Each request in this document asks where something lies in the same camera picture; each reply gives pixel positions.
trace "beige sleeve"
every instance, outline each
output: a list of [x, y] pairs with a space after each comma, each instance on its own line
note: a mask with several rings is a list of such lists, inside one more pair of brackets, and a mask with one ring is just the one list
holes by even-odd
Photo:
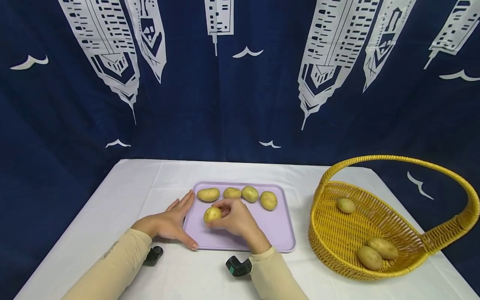
[[308, 300], [293, 278], [283, 256], [274, 247], [262, 254], [253, 254], [252, 281], [262, 300]]
[[128, 229], [62, 300], [117, 300], [142, 266], [152, 239]]

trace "black clip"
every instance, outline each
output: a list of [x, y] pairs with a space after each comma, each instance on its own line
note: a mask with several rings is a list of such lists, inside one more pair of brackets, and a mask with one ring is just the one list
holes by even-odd
[[248, 258], [243, 263], [240, 263], [236, 256], [232, 256], [227, 260], [225, 265], [230, 273], [235, 277], [245, 276], [252, 271], [252, 263]]
[[157, 263], [160, 256], [162, 256], [162, 254], [163, 254], [162, 247], [155, 246], [155, 247], [151, 248], [150, 252], [147, 254], [147, 258], [145, 258], [145, 261], [144, 261], [143, 265], [153, 267]]

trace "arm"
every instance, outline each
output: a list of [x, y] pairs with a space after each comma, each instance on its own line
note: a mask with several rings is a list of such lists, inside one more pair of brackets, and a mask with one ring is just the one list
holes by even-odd
[[270, 244], [247, 206], [239, 199], [212, 204], [222, 210], [222, 218], [210, 221], [210, 228], [225, 228], [247, 242], [252, 256], [252, 281], [262, 300], [308, 300], [293, 278], [283, 256]]
[[179, 240], [188, 248], [197, 250], [198, 244], [182, 228], [182, 221], [194, 198], [195, 194], [190, 190], [165, 212], [136, 221], [62, 300], [117, 300], [140, 270], [155, 236]]
[[118, 299], [140, 270], [151, 243], [147, 234], [127, 230], [62, 300]]
[[260, 229], [244, 238], [252, 251], [252, 282], [262, 300], [308, 300], [283, 256]]

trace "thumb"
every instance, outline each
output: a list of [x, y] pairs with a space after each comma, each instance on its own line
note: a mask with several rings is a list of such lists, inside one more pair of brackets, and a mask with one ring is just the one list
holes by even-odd
[[192, 237], [189, 236], [183, 229], [178, 232], [176, 238], [177, 240], [182, 242], [182, 244], [184, 244], [187, 248], [190, 248], [194, 251], [198, 249], [198, 243], [195, 242], [195, 240], [192, 239]]

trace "potato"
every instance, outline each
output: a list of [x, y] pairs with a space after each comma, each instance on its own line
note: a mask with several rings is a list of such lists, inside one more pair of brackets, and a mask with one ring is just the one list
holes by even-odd
[[225, 199], [239, 199], [241, 198], [241, 191], [236, 188], [226, 188], [223, 197]]
[[338, 209], [340, 209], [346, 214], [351, 214], [355, 211], [355, 203], [353, 203], [352, 200], [347, 198], [342, 198], [338, 200], [336, 205], [338, 206]]
[[241, 190], [241, 195], [250, 203], [255, 203], [258, 200], [258, 191], [253, 186], [246, 186]]
[[361, 247], [357, 251], [357, 256], [361, 263], [372, 271], [378, 271], [384, 266], [384, 261], [380, 254], [368, 246]]
[[218, 207], [209, 207], [204, 214], [204, 221], [208, 223], [213, 220], [220, 219], [222, 217], [222, 211]]
[[277, 205], [276, 196], [273, 192], [265, 191], [260, 195], [260, 203], [266, 210], [274, 210]]
[[199, 190], [197, 197], [205, 202], [213, 202], [220, 197], [220, 190], [217, 188]]
[[374, 249], [385, 259], [396, 259], [398, 257], [398, 249], [390, 242], [379, 238], [371, 238], [367, 242], [367, 246]]

